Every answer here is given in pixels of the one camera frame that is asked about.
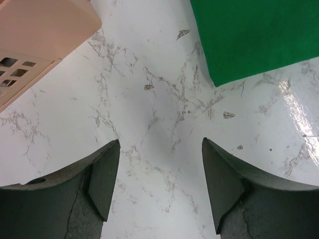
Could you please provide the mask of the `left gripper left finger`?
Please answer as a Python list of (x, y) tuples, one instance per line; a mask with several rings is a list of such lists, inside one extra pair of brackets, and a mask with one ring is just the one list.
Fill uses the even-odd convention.
[(98, 239), (120, 159), (113, 140), (89, 156), (28, 183), (0, 189), (3, 239)]

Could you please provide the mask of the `green t shirt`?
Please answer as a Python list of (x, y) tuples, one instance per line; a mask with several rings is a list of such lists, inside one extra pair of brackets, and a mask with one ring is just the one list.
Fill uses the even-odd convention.
[(215, 86), (319, 55), (316, 0), (193, 0)]

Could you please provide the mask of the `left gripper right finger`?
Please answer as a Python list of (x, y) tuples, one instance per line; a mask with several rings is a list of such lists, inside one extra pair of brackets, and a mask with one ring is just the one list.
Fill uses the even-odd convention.
[(261, 170), (208, 138), (202, 158), (215, 231), (223, 239), (316, 239), (319, 189)]

